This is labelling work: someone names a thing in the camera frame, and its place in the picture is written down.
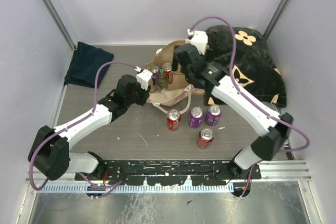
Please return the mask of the red Coke can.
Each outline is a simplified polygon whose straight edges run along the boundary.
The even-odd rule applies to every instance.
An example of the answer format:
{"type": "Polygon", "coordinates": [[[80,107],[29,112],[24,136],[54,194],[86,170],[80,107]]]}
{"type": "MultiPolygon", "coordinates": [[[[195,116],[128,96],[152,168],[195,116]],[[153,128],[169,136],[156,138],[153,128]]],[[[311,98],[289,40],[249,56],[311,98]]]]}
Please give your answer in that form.
{"type": "Polygon", "coordinates": [[[162,65],[162,69],[164,70],[164,72],[166,73],[167,77],[168,77],[168,83],[172,84],[173,82],[173,70],[172,70],[172,65],[170,63],[164,63],[162,65]]]}
{"type": "Polygon", "coordinates": [[[196,144],[199,148],[207,148],[214,139],[214,132],[210,128],[200,130],[196,144]]]}
{"type": "Polygon", "coordinates": [[[167,128],[175,131],[180,128],[181,114],[178,110],[172,109],[168,112],[166,117],[167,128]]]}

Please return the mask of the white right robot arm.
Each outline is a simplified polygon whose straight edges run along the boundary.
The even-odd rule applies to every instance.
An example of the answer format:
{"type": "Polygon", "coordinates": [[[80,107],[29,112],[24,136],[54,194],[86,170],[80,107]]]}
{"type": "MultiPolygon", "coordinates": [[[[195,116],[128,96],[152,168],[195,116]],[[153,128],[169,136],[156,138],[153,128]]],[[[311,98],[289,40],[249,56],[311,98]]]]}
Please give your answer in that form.
{"type": "Polygon", "coordinates": [[[287,140],[293,117],[270,109],[247,92],[235,88],[229,71],[218,62],[207,63],[192,44],[174,48],[174,63],[179,63],[188,83],[209,92],[242,116],[258,134],[253,142],[241,149],[229,162],[232,176],[241,179],[252,165],[270,161],[287,140]]]}

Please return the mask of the tan burlap canvas bag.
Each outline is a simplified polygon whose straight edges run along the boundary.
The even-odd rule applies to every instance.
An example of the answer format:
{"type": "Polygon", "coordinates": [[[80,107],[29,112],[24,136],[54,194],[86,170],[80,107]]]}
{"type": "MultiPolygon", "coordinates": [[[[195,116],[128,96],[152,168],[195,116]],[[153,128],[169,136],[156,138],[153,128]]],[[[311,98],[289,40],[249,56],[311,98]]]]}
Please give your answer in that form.
{"type": "MultiPolygon", "coordinates": [[[[162,66],[165,63],[173,63],[174,49],[177,46],[185,44],[183,40],[176,40],[162,49],[156,51],[155,56],[152,61],[146,64],[146,68],[150,70],[152,65],[162,66]]],[[[164,106],[172,107],[175,104],[187,99],[187,105],[180,112],[183,114],[188,111],[191,105],[192,95],[204,95],[205,91],[193,87],[191,84],[187,83],[184,74],[181,72],[181,66],[177,67],[177,70],[173,72],[173,82],[169,84],[168,90],[164,92],[158,92],[153,82],[150,82],[152,86],[150,90],[150,96],[147,102],[157,107],[164,113],[168,113],[164,106]]]]}

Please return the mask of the green cap glass bottle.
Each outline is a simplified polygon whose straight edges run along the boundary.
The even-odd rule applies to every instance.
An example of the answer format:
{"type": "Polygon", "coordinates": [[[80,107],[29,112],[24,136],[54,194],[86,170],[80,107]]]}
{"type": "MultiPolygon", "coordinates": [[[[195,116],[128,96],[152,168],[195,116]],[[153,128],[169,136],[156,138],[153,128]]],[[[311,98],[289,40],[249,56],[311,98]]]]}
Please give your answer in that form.
{"type": "Polygon", "coordinates": [[[157,92],[168,91],[169,79],[163,69],[160,69],[155,77],[157,92]]]}

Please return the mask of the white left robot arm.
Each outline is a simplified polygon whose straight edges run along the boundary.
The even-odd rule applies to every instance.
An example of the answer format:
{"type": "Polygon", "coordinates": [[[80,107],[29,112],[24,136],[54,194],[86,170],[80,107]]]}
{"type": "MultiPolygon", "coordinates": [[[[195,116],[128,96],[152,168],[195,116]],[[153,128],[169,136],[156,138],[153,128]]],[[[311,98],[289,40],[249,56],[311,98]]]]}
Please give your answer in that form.
{"type": "Polygon", "coordinates": [[[133,104],[143,106],[149,98],[152,73],[143,70],[136,76],[123,75],[117,87],[76,119],[55,128],[43,126],[37,132],[28,160],[48,180],[65,173],[85,173],[93,180],[101,179],[106,167],[93,152],[72,153],[71,149],[84,137],[124,115],[133,104]]]}

